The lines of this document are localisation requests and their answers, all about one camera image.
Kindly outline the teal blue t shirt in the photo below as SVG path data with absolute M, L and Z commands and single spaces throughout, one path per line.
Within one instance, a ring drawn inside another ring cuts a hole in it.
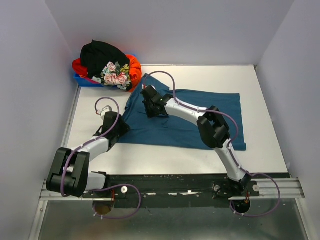
M 119 139 L 121 144 L 140 144 L 168 146 L 189 149 L 208 150 L 199 133 L 198 126 L 176 116 L 147 117 L 142 84 L 139 83 L 131 93 L 122 115 L 130 130 Z M 217 107 L 229 115 L 226 122 L 229 132 L 236 139 L 232 142 L 236 151 L 245 151 L 247 145 L 244 138 L 241 97 L 238 93 L 214 93 L 188 89 L 177 89 L 176 97 L 194 106 Z

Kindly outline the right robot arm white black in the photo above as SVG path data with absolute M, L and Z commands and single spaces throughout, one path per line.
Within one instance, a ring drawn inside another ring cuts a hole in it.
M 241 196 L 248 190 L 251 175 L 244 170 L 236 156 L 230 134 L 230 127 L 225 118 L 236 124 L 229 115 L 210 108 L 195 106 L 179 100 L 175 94 L 160 95 L 153 86 L 142 89 L 143 104 L 149 118 L 174 116 L 197 126 L 202 142 L 213 149 L 227 171 L 228 187 L 234 196 Z

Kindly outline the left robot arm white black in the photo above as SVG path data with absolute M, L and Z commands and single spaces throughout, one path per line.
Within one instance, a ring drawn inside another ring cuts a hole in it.
M 119 139 L 129 132 L 130 127 L 121 114 L 108 111 L 101 115 L 102 126 L 89 140 L 75 148 L 59 148 L 54 156 L 46 189 L 63 197 L 81 197 L 85 192 L 94 191 L 104 198 L 110 194 L 111 185 L 107 174 L 89 172 L 89 164 L 100 155 L 109 152 Z

